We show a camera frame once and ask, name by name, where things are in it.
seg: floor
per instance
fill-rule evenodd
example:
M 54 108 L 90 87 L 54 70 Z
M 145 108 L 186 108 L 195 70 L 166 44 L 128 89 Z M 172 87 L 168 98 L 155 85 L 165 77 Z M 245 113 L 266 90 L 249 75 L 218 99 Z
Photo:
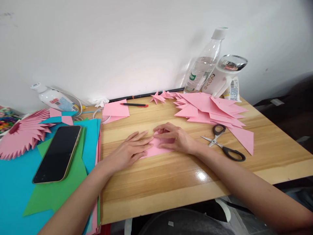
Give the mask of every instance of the floor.
M 221 199 L 244 206 L 234 196 L 224 196 Z M 230 224 L 235 230 L 236 234 L 240 235 L 275 235 L 276 233 L 271 230 L 264 222 L 249 213 L 228 207 L 231 212 Z M 111 224 L 111 235 L 124 235 L 125 220 Z

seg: right hand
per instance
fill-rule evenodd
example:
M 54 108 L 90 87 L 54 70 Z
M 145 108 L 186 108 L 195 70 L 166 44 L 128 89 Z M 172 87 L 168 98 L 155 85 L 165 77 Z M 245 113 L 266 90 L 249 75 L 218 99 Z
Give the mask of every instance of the right hand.
M 175 139 L 172 144 L 160 144 L 159 148 L 173 149 L 179 152 L 196 154 L 197 145 L 200 143 L 188 135 L 182 128 L 171 123 L 165 123 L 157 126 L 153 131 L 159 131 L 159 134 L 154 135 L 155 138 Z

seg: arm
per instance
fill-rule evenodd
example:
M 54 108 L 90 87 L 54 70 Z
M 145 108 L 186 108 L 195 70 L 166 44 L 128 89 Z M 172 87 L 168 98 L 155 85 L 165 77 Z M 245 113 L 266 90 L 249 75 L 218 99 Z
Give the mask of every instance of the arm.
M 39 232 L 39 235 L 82 234 L 102 188 L 117 171 L 146 155 L 153 137 L 140 140 L 148 131 L 130 135 L 114 152 L 99 162 Z
M 313 226 L 313 213 L 307 208 L 240 164 L 191 138 L 180 127 L 166 123 L 154 129 L 157 130 L 161 131 L 155 135 L 156 138 L 175 138 L 173 144 L 161 144 L 160 148 L 170 148 L 197 156 L 210 167 L 233 195 L 275 231 L 293 232 Z

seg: white lotion bottle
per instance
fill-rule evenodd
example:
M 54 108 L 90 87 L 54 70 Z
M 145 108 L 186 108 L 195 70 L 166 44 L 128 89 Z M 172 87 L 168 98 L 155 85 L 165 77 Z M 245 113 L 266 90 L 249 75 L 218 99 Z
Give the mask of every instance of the white lotion bottle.
M 68 97 L 57 90 L 36 83 L 30 87 L 39 93 L 39 99 L 51 108 L 59 111 L 73 112 L 78 111 L 78 106 Z

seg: wooden table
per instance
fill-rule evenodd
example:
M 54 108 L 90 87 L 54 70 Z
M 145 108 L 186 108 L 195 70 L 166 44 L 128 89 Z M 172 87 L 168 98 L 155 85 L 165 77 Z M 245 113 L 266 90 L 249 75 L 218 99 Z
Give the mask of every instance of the wooden table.
M 135 131 L 149 130 L 171 122 L 182 127 L 193 138 L 208 144 L 200 136 L 213 139 L 212 125 L 187 122 L 176 117 L 179 111 L 172 99 L 166 103 L 149 103 L 150 97 L 128 103 L 149 104 L 148 108 L 129 106 L 130 116 L 101 125 L 102 158 L 117 148 Z M 271 184 L 311 176 L 313 156 L 242 99 L 239 106 L 250 110 L 240 119 L 246 130 L 254 132 L 254 156 L 251 156 L 233 134 L 226 132 L 218 139 L 222 145 L 246 156 L 241 164 Z M 214 150 L 222 153 L 218 146 Z M 132 167 L 115 174 L 101 194 L 101 223 L 112 223 L 230 194 L 218 177 L 191 155 L 170 152 L 138 160 Z

